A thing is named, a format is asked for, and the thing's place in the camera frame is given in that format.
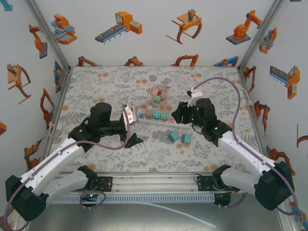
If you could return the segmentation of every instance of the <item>blue cube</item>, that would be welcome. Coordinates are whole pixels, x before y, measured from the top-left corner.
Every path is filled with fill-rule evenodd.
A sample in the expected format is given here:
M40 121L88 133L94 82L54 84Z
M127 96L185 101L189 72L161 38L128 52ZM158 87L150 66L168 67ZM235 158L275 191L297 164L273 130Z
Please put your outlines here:
M139 113L138 118L139 119L144 119L145 118L145 113Z
M182 135L182 143L191 143L192 137L190 135Z
M168 138L171 140L171 142L175 142L178 138L180 138L180 136L176 131L174 131L168 135Z
M153 118L154 119L160 119L160 112L159 111L153 111Z

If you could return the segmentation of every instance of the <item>gray floral pattern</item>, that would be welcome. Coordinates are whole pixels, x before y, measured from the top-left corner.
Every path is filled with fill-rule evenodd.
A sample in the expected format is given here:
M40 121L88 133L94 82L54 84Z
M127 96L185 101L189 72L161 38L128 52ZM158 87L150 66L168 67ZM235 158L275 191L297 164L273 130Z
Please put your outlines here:
M186 91L205 79L224 77L240 87L236 68L231 67L75 67L64 100L57 130L70 121L81 122L90 115L90 108L98 102L112 105L111 120L121 116L121 105L134 108L150 99L151 92L158 85L165 85L168 103L164 108L147 105L148 108L169 111L177 109L179 102L188 101ZM232 86L222 80L214 80L199 88L205 97L215 105L218 119L231 124L237 105L237 94ZM235 130L241 138L257 148L257 141L249 117L248 108L241 93L241 108ZM75 127L64 128L60 137L53 140L55 150ZM97 172L202 172L213 171L223 164L247 171L233 156L190 129L164 127L136 122L132 132L144 140L130 149L110 151L92 147L85 155L70 163L64 171L71 172L79 166L88 165ZM168 134L176 131L180 136L192 136L190 144L180 139L172 143ZM119 136L104 137L101 143L111 147L121 145Z

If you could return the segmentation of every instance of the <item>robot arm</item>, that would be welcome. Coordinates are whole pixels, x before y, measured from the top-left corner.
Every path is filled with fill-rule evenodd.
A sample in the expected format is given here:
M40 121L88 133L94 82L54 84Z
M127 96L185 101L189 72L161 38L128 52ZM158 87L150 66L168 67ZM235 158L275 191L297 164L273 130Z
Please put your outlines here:
M245 190L254 195L266 209L274 210L291 195L291 192L269 166L279 171L294 189L289 166L285 162L276 163L267 158L238 136L236 141L232 128L217 119L215 107L209 98L202 98L199 90L191 89L187 93L192 98L187 103L180 102L177 110L171 114L176 122L198 126L206 140L232 154L250 171L243 173L223 165L213 172L214 188L221 191L227 186L232 186Z
M46 159L35 168L23 174L21 177L10 176L6 182L7 201L12 200L11 205L24 218L31 221L38 217L55 199L74 190L93 190L97 184L97 174L87 166L78 168L71 175L54 180L54 178L74 159L87 152L93 144L75 143L77 141L92 141L99 143L101 137L119 135L121 141L127 138L128 124L134 123L137 118L131 107L125 106L126 115L122 112L119 120L110 121L112 107L107 103L98 103L91 108L90 117L74 128L68 138ZM127 141L126 148L142 142L134 133ZM15 191L24 186L11 199Z

